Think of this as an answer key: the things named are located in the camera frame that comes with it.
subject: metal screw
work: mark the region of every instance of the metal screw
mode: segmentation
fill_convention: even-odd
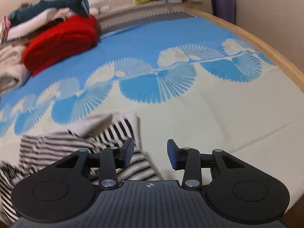
[[[185,182],[185,185],[188,187],[197,187],[197,186],[199,186],[199,181],[197,181],[195,179],[189,179]]]
[[[101,182],[103,187],[113,187],[116,184],[116,181],[113,179],[105,179]]]

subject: pink fabric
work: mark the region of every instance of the pink fabric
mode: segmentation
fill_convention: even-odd
[[[4,15],[2,18],[2,23],[4,23],[4,27],[5,27],[3,30],[2,40],[5,41],[5,40],[7,40],[7,35],[9,34],[9,29],[11,27],[11,21],[9,20],[9,18],[7,18],[6,15]]]

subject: black circular joint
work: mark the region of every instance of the black circular joint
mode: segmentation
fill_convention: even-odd
[[[69,187],[59,181],[46,181],[39,183],[36,187],[33,189],[33,195],[41,201],[50,202],[50,201],[56,201],[64,196],[69,191]]]
[[[268,195],[268,189],[261,183],[255,181],[242,181],[233,186],[236,197],[247,202],[258,202]]]
[[[285,185],[255,168],[223,172],[207,186],[206,197],[221,216],[248,224],[282,217],[289,204]]]
[[[26,219],[54,223],[73,218],[93,202],[92,184],[68,168],[45,168],[20,181],[13,189],[14,209]]]

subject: blue and white bed sheet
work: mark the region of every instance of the blue and white bed sheet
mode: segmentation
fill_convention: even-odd
[[[161,21],[104,36],[90,51],[2,97],[0,154],[16,163],[21,134],[60,130],[97,113],[136,111],[142,148],[165,178],[181,178],[166,157],[166,140],[174,138],[204,153],[232,152],[282,180],[296,199],[303,176],[290,183],[276,159],[270,157],[269,166],[245,149],[291,136],[284,130],[303,125],[303,104],[303,94],[277,67],[228,30],[200,18]],[[304,139],[297,136],[296,146]],[[285,150],[276,143],[270,146]]]

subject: gray ribbed panel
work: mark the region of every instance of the gray ribbed panel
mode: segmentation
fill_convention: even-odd
[[[177,181],[125,181],[122,187],[101,192],[90,209],[56,224],[38,224],[20,218],[12,228],[286,228],[280,221],[244,225],[222,218],[195,191]]]

